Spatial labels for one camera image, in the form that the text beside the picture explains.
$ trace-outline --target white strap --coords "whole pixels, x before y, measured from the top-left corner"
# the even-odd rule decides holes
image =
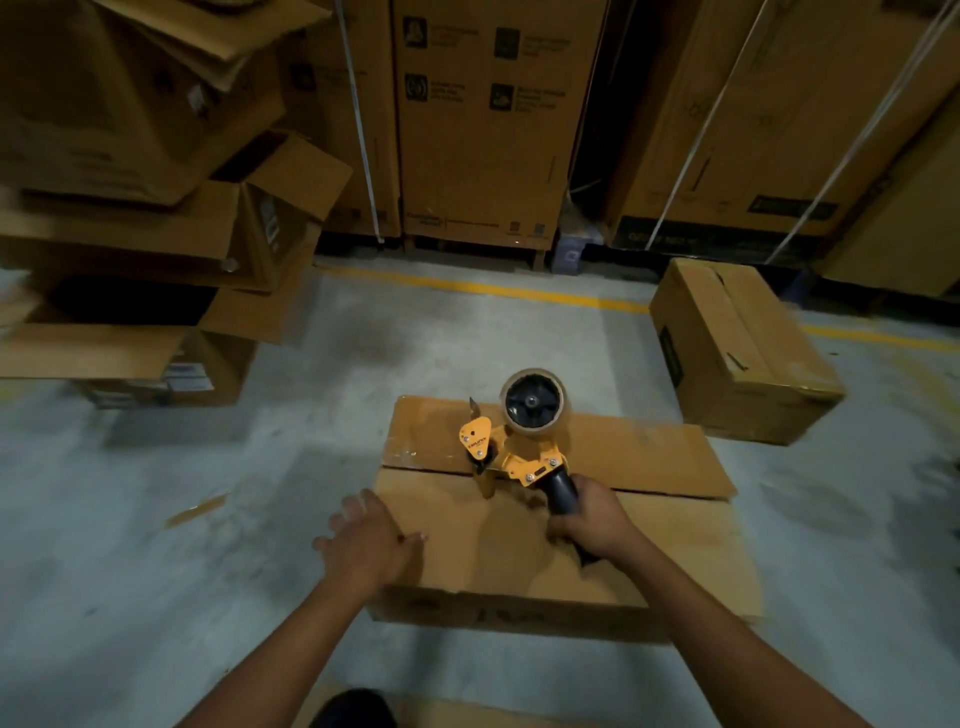
[[[727,93],[727,88],[730,86],[733,73],[736,71],[736,67],[740,64],[740,60],[743,58],[743,54],[747,50],[747,45],[750,43],[750,39],[754,35],[756,26],[760,22],[760,17],[763,15],[763,11],[766,10],[767,2],[769,2],[769,0],[763,0],[763,5],[760,6],[760,10],[756,14],[756,18],[754,18],[754,24],[750,27],[750,32],[747,34],[747,39],[743,41],[743,45],[740,47],[740,52],[736,54],[736,61],[733,62],[733,68],[730,69],[730,75],[727,76],[727,80],[720,89],[720,93],[717,94],[716,99],[713,101],[713,106],[710,108],[710,113],[707,114],[707,118],[704,119],[703,126],[700,127],[700,131],[697,132],[697,137],[693,140],[693,148],[690,150],[690,154],[686,156],[684,166],[680,170],[680,176],[677,178],[677,181],[674,182],[673,190],[671,190],[670,196],[666,199],[666,205],[663,207],[663,212],[660,214],[660,219],[654,226],[654,231],[650,233],[650,239],[647,240],[647,246],[643,249],[645,251],[650,250],[650,246],[654,244],[657,233],[660,232],[660,226],[663,225],[663,221],[666,219],[666,213],[670,209],[670,206],[673,205],[673,201],[677,197],[677,192],[680,190],[680,185],[683,184],[684,177],[686,177],[686,172],[689,170],[690,164],[693,162],[693,158],[697,156],[697,152],[700,150],[700,144],[703,142],[704,136],[707,134],[707,129],[710,126],[710,122],[713,121],[713,115],[717,112],[720,102],[723,101],[723,97]]]
[[[800,216],[799,220],[797,220],[796,225],[793,226],[793,230],[791,230],[787,236],[783,238],[777,248],[770,253],[770,256],[764,261],[764,263],[772,263],[774,258],[777,257],[787,245],[790,244],[790,241],[793,240],[794,236],[806,224],[806,221],[810,219],[810,215],[813,213],[813,210],[817,208],[817,205],[820,204],[820,202],[829,192],[830,188],[833,187],[833,184],[843,173],[844,169],[846,169],[851,159],[853,159],[856,156],[856,153],[860,151],[860,147],[863,146],[864,142],[867,140],[867,137],[873,133],[880,121],[883,120],[883,117],[886,115],[887,111],[889,111],[890,107],[892,107],[894,102],[897,101],[900,93],[910,84],[910,81],[913,79],[914,74],[916,74],[917,69],[920,68],[920,64],[924,62],[924,59],[932,50],[933,46],[936,45],[936,42],[940,39],[944,29],[947,28],[957,17],[958,12],[960,12],[960,0],[946,0],[944,2],[940,12],[937,13],[937,16],[927,27],[924,34],[920,37],[920,40],[917,42],[917,45],[914,47],[913,52],[903,64],[903,68],[900,70],[898,77],[894,80],[893,85],[890,86],[890,90],[887,91],[886,96],[883,97],[879,105],[874,110],[874,115],[870,117],[870,121],[867,122],[867,125],[860,132],[859,136],[853,141],[853,144],[851,144],[850,149],[847,150],[847,153],[843,155],[843,158],[840,159],[840,163],[837,164],[836,168],[827,178],[827,181],[824,182],[824,186],[820,188],[820,192],[818,192],[817,196],[813,198],[813,202],[811,202],[807,209],[804,210],[804,214]]]
[[[373,217],[373,234],[376,242],[383,245],[380,236],[380,220],[376,214],[376,200],[373,198],[373,179],[370,176],[370,161],[367,159],[367,138],[363,134],[363,119],[360,118],[360,97],[357,95],[357,80],[353,74],[353,55],[347,39],[347,22],[344,20],[344,2],[336,0],[337,20],[340,22],[340,35],[344,39],[344,55],[347,57],[347,73],[350,76],[350,96],[353,98],[353,117],[357,121],[357,136],[360,139],[360,156],[363,158],[363,173],[367,177],[367,195],[370,197],[370,212]]]

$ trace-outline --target cardboard box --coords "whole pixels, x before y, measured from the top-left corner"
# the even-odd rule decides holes
[[[497,404],[481,403],[493,426],[502,425]],[[460,428],[471,419],[466,400],[400,397],[396,401],[383,465],[470,475]],[[533,459],[535,443],[515,434],[511,447]],[[700,427],[645,425],[623,417],[573,412],[557,444],[572,473],[586,473],[624,491],[728,498],[736,489]]]
[[[922,3],[887,0],[670,3],[611,180],[612,245],[646,245],[744,47],[654,249],[762,262],[827,181],[929,23]],[[950,27],[778,263],[812,255],[958,82],[960,27]]]
[[[473,478],[463,474],[467,459],[457,440],[468,406],[454,404],[417,397],[396,403],[374,489],[402,530],[422,530],[429,539],[422,564],[371,605],[374,617],[606,640],[663,639],[660,621],[626,576],[606,562],[581,570],[572,546],[546,540],[546,510],[532,507],[542,504],[536,491],[503,481],[492,499],[483,499]],[[481,408],[489,414],[493,405]],[[719,499],[732,495],[733,486],[699,428],[634,429],[627,420],[574,413],[561,447],[571,470],[620,490],[631,519],[705,589],[746,620],[762,616],[756,567],[731,506]],[[635,450],[642,454],[635,457]],[[619,458],[628,462],[617,466]],[[653,495],[659,493],[697,497]]]
[[[960,280],[960,93],[894,161],[816,266],[825,278],[942,296]]]
[[[394,3],[404,232],[550,250],[606,7]]]
[[[846,391],[756,269],[674,258],[650,302],[684,422],[788,445]]]
[[[332,0],[321,2],[333,10]],[[400,163],[396,139],[394,39],[388,0],[344,3],[350,54],[380,234],[400,235]],[[324,228],[373,235],[347,58],[336,18],[288,36],[277,47],[287,115],[296,130],[353,168],[353,177]]]
[[[349,175],[265,133],[172,208],[0,190],[0,265],[271,291]]]
[[[0,304],[0,378],[70,379],[104,408],[233,404],[258,342],[282,340],[313,259],[307,239],[272,294],[79,276],[24,281]]]
[[[328,17],[307,0],[3,3],[0,183],[178,202],[283,115],[261,49]]]

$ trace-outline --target concrete floor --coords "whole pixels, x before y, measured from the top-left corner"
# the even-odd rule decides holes
[[[654,291],[638,271],[328,262],[638,302]],[[644,315],[330,275],[309,298],[294,341],[262,349],[232,408],[97,412],[61,384],[0,383],[0,724],[173,724],[320,577],[310,540],[372,483],[398,395],[489,400],[536,365],[576,409],[680,420]],[[957,341],[925,325],[801,318]],[[759,631],[878,726],[954,724],[960,357],[815,344],[850,389],[844,403],[788,449],[712,440],[761,571]],[[224,507],[164,528],[223,494]],[[663,646],[362,615],[328,675],[611,725],[715,725]]]

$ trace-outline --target box flap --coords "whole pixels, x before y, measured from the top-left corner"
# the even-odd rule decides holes
[[[250,62],[250,56],[240,56],[230,61],[221,61],[149,28],[137,26],[137,30],[168,56],[181,62],[208,84],[223,93],[230,92],[237,76],[240,75],[240,71]]]
[[[160,379],[189,330],[22,324],[0,333],[0,377]]]
[[[0,188],[0,236],[222,260],[239,199],[226,182],[204,182],[169,209]]]
[[[609,562],[581,570],[569,545],[544,536],[546,509],[517,492],[485,500],[472,478],[381,468],[374,486],[405,533],[428,539],[420,574],[405,584],[483,595],[645,606]],[[631,520],[732,612],[763,615],[756,566],[729,503],[698,498],[618,494]]]
[[[291,133],[246,182],[323,222],[352,174],[348,164]]]
[[[307,232],[273,293],[250,293],[222,288],[213,298],[198,328],[211,333],[239,336],[253,341],[281,344],[294,304],[300,293],[304,272],[311,270],[320,226],[307,225]]]
[[[270,0],[228,11],[214,11],[183,0],[94,2],[222,61],[233,61],[266,48],[280,36],[327,20],[331,15],[308,0]]]
[[[503,423],[496,404],[480,409]],[[382,463],[391,468],[471,474],[459,442],[469,422],[466,400],[400,397],[394,407]],[[536,450],[515,435],[521,454]],[[558,445],[572,473],[583,473],[611,488],[674,496],[726,498],[736,489],[700,427],[643,425],[622,417],[574,412]]]
[[[772,381],[774,377],[763,355],[716,273],[697,260],[674,258],[670,265],[676,267],[683,279],[731,378]]]
[[[707,263],[727,290],[740,320],[777,381],[843,397],[836,371],[813,348],[756,268]]]

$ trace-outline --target printed icon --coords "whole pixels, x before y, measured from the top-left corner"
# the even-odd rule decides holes
[[[520,52],[520,31],[517,28],[497,28],[493,40],[493,55],[499,59],[516,61]]]
[[[403,16],[403,44],[407,48],[426,48],[426,18]]]
[[[403,77],[403,86],[407,91],[408,101],[426,101],[429,83],[421,73],[407,73]]]
[[[490,108],[494,111],[514,109],[514,88],[507,84],[491,84]]]
[[[317,77],[313,74],[313,66],[309,63],[291,63],[290,84],[297,91],[316,91]]]

